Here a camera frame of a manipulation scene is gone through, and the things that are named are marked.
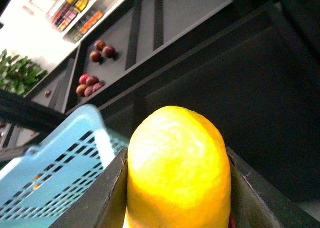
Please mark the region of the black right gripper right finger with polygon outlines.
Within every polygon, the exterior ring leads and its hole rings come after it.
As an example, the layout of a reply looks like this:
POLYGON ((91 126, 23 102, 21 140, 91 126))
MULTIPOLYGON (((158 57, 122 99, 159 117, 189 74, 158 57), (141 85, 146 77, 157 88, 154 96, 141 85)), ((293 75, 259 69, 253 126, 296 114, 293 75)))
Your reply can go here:
POLYGON ((227 147, 231 170, 229 227, 319 227, 320 222, 286 198, 227 147))

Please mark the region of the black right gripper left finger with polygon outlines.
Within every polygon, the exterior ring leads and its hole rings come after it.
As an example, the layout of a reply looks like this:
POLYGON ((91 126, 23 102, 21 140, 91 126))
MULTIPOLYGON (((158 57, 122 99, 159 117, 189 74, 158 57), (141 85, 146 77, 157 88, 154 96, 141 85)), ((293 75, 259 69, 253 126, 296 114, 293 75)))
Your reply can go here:
POLYGON ((127 205, 127 152, 128 149, 123 148, 51 227, 122 227, 127 205))

